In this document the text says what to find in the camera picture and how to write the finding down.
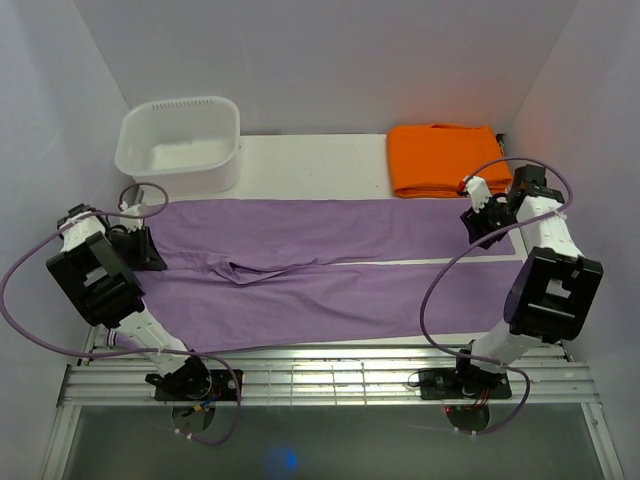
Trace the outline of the purple trousers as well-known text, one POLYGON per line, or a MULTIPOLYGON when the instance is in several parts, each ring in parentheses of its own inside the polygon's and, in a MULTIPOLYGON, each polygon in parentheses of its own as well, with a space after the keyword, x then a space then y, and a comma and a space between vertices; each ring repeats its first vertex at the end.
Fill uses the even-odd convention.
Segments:
POLYGON ((151 314, 198 351, 484 332, 520 262, 468 248, 460 200, 200 200, 147 225, 167 269, 138 276, 151 314))

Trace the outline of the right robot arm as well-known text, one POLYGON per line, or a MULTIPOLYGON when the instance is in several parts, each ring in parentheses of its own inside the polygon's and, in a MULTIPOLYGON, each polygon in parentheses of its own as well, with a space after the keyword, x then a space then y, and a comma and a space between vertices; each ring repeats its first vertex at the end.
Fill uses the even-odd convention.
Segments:
POLYGON ((517 226, 528 252, 501 321, 462 349, 451 373, 454 390, 474 397, 504 387, 507 366, 529 349, 578 336, 603 267, 574 243, 559 210, 565 198, 548 186, 545 168, 517 168, 504 193, 491 193, 481 177, 465 178, 460 192, 471 200, 461 216, 471 242, 488 249, 504 237, 504 227, 517 226))

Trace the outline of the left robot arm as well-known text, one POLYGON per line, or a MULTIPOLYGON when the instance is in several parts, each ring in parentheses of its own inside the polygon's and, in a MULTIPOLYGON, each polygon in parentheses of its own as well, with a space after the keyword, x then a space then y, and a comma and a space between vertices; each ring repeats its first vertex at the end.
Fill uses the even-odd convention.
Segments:
POLYGON ((121 206, 118 224, 86 204, 70 209, 57 221, 63 245, 47 261, 47 269, 88 324, 103 326, 146 351, 156 368, 146 377, 148 383, 178 400, 205 399, 213 393, 210 371, 186 353, 186 345, 143 301, 136 274, 167 269, 143 219, 146 206, 121 206))

